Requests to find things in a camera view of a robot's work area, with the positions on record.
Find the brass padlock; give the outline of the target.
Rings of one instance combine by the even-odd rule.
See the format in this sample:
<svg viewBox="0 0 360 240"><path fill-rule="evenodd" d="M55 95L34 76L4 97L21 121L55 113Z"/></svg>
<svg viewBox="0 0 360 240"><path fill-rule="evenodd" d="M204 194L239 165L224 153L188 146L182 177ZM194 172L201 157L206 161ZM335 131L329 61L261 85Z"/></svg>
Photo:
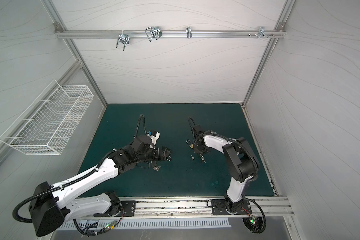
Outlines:
<svg viewBox="0 0 360 240"><path fill-rule="evenodd" d="M193 144L193 142L191 140L186 140L186 143L191 149L194 148L194 144Z"/></svg>

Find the silver key bunch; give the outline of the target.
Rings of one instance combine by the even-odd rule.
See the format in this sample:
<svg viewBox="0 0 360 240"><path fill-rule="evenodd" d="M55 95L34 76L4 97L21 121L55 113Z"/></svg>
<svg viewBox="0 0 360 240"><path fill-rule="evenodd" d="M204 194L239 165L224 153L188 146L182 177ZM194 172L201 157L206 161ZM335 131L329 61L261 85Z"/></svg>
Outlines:
<svg viewBox="0 0 360 240"><path fill-rule="evenodd" d="M201 159L201 163L202 163L202 164L205 164L206 161L205 161L204 156L203 156L202 154L199 154L199 157L200 157L200 159Z"/></svg>

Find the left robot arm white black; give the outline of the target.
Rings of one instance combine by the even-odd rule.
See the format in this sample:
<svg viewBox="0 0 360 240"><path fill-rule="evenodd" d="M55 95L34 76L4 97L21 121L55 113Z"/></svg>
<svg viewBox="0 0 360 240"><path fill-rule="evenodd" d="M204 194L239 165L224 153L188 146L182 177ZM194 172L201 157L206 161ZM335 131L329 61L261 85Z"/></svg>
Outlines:
<svg viewBox="0 0 360 240"><path fill-rule="evenodd" d="M86 198L82 194L134 169L137 164L170 161L172 151L156 146L159 138L157 131L145 130L140 136L134 134L130 144L111 150L94 167L52 185L39 184L31 197L15 206L13 219L33 224L36 235L43 237L62 224L84 216L116 216L122 204L113 191Z"/></svg>

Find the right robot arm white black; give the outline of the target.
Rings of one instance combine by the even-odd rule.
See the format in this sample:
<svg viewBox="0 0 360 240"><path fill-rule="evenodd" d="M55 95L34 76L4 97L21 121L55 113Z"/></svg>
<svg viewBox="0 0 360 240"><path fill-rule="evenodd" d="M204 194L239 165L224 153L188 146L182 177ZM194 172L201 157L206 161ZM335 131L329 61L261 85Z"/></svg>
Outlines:
<svg viewBox="0 0 360 240"><path fill-rule="evenodd" d="M249 184L259 177L259 162L248 141L245 138L228 138L211 130L204 131L192 117L188 117L188 123L193 135L189 146L194 153L200 155L202 161L205 160L203 154L211 149L224 154L231 175L224 199L207 201L213 215L246 214L243 218L245 227L253 234L263 233L267 226L265 213L255 200L246 197Z"/></svg>

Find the black padlock with keys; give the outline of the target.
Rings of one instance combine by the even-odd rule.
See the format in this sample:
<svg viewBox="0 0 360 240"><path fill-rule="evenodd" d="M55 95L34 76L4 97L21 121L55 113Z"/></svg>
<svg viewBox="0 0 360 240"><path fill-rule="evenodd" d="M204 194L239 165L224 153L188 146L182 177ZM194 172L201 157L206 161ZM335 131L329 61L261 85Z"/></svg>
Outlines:
<svg viewBox="0 0 360 240"><path fill-rule="evenodd" d="M158 165L156 161L150 161L148 162L148 167L150 169L153 169L154 171L158 172L160 170L161 165Z"/></svg>

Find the metal u hook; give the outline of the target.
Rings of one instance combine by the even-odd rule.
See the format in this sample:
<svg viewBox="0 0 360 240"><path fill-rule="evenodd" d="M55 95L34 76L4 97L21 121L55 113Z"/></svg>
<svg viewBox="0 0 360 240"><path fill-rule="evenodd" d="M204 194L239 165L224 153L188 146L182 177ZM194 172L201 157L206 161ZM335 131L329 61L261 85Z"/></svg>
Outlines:
<svg viewBox="0 0 360 240"><path fill-rule="evenodd" d="M117 43L116 43L116 48L118 48L119 46L123 46L123 51L125 51L126 46L130 44L130 37L127 34L119 34L118 39L117 39Z"/></svg>
<svg viewBox="0 0 360 240"><path fill-rule="evenodd" d="M158 40L163 35L161 28L155 26L146 28L145 33L148 37L149 42L152 42L153 39Z"/></svg>

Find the metal U hook left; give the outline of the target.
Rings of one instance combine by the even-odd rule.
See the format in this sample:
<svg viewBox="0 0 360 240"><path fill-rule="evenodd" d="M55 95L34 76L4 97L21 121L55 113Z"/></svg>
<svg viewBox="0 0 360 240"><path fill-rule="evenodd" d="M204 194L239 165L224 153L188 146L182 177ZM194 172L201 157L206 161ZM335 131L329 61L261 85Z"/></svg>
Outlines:
<svg viewBox="0 0 360 240"><path fill-rule="evenodd" d="M125 51L126 46L130 44L130 37L127 34L119 34L118 39L117 39L117 43L116 43L116 48L118 48L119 46L123 46L123 51Z"/></svg>

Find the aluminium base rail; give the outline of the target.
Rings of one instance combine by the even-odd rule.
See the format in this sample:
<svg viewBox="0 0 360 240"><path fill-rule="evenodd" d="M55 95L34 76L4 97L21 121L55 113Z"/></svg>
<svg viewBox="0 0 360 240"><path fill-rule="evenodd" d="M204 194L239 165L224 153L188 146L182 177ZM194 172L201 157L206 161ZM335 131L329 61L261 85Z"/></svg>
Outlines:
<svg viewBox="0 0 360 240"><path fill-rule="evenodd" d="M252 214L261 215L263 210L267 217L293 217L294 210L287 197L258 197L249 196L259 206L251 203ZM198 218L213 217L211 199L220 199L218 196L211 197L165 197L165 198L132 198L121 197L122 201L135 201L134 218Z"/></svg>

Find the metal hook bracket right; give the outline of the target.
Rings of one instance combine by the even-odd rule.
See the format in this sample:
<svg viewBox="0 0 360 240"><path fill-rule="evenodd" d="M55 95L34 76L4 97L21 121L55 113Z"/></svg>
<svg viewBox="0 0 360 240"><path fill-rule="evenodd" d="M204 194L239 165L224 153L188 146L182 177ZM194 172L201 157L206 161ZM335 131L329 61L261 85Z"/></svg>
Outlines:
<svg viewBox="0 0 360 240"><path fill-rule="evenodd" d="M274 34L266 33L266 30L264 27L260 27L258 32L256 34L248 34L250 38L257 38L257 39L269 39L273 38Z"/></svg>

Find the aluminium wall rail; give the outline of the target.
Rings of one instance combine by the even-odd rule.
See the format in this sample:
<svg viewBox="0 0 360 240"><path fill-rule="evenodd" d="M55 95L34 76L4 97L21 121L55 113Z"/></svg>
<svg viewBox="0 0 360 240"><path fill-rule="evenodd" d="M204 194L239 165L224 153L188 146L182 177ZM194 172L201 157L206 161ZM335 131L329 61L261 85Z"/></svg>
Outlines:
<svg viewBox="0 0 360 240"><path fill-rule="evenodd" d="M195 30L192 29L191 39L238 39L250 38L248 34L256 34L258 30ZM130 39L147 39L144 30L126 31L62 31L56 32L59 39L117 39L119 34L127 34ZM187 39L186 30L162 30L161 39ZM285 37L285 31L266 30L274 34L273 38Z"/></svg>

